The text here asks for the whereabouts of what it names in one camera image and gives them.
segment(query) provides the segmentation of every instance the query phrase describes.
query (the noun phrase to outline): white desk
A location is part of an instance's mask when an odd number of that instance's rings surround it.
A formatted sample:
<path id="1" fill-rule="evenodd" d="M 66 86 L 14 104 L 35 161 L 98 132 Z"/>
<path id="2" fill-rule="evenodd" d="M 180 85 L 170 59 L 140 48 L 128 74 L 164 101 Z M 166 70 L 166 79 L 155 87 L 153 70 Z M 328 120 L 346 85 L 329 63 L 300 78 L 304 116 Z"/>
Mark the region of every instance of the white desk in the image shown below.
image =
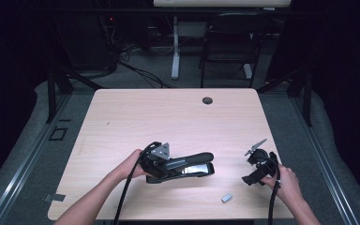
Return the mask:
<path id="1" fill-rule="evenodd" d="M 213 103 L 206 105 L 203 98 Z M 57 194 L 50 219 L 95 186 L 134 149 L 152 142 L 169 143 L 171 157 L 211 152 L 216 173 L 162 184 L 132 180 L 122 208 L 122 220 L 254 219 L 267 218 L 269 187 L 248 186 L 242 176 L 255 171 L 246 151 L 267 139 L 261 148 L 278 153 L 253 89 L 115 89 L 98 90 L 84 119 Z M 113 219 L 125 181 L 103 205 L 98 219 Z M 233 198 L 221 201 L 231 193 Z M 276 200 L 274 218 L 291 218 Z"/>
<path id="2" fill-rule="evenodd" d="M 154 7 L 163 8 L 287 8 L 292 0 L 154 0 Z M 173 21 L 172 79 L 179 78 L 180 51 L 178 48 L 178 21 Z M 244 66 L 247 78 L 251 77 L 249 65 Z"/>

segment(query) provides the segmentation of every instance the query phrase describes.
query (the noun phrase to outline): hand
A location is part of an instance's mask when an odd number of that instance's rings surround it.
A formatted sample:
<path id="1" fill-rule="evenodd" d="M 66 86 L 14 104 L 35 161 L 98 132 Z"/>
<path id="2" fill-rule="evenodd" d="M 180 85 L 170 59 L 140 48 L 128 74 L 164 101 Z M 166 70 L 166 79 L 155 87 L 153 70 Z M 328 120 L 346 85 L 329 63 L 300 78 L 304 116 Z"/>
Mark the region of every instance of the hand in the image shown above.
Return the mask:
<path id="1" fill-rule="evenodd" d="M 134 164 L 136 163 L 137 159 L 140 156 L 140 153 L 142 152 L 142 150 L 137 149 L 135 151 L 133 151 L 132 154 L 130 154 L 130 156 L 127 157 L 127 159 L 125 159 L 123 162 L 121 162 L 121 164 L 119 164 L 114 170 L 118 171 L 122 177 L 122 179 L 127 179 L 128 175 L 130 174 L 131 170 L 134 167 Z M 142 167 L 139 165 L 137 165 L 136 169 L 134 170 L 133 173 L 133 178 L 134 177 L 138 177 L 140 175 L 147 175 L 147 173 L 142 169 Z"/>
<path id="2" fill-rule="evenodd" d="M 290 168 L 286 168 L 281 164 L 278 164 L 278 166 L 280 171 L 280 188 L 277 191 L 277 196 L 288 206 L 303 201 L 303 195 L 296 174 Z M 274 177 L 264 177 L 262 179 L 262 182 L 271 189 L 274 188 L 276 181 L 277 174 Z"/>

